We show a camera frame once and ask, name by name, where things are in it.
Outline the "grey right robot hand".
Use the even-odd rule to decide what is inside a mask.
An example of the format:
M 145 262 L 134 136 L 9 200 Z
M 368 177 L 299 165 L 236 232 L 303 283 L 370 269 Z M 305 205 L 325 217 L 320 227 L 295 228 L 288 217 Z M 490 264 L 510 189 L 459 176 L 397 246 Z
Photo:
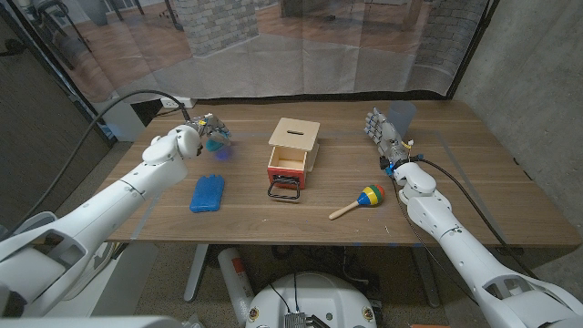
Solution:
M 387 117 L 373 108 L 365 118 L 364 133 L 373 141 L 380 154 L 380 168 L 389 169 L 409 160 L 400 134 Z

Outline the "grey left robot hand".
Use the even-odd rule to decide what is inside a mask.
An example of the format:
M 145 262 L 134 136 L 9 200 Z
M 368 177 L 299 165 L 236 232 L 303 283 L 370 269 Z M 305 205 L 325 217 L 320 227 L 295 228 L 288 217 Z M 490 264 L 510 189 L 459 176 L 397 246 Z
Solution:
M 195 128 L 200 137 L 206 136 L 205 148 L 217 151 L 230 145 L 230 131 L 227 126 L 216 116 L 209 113 L 192 119 L 189 124 Z

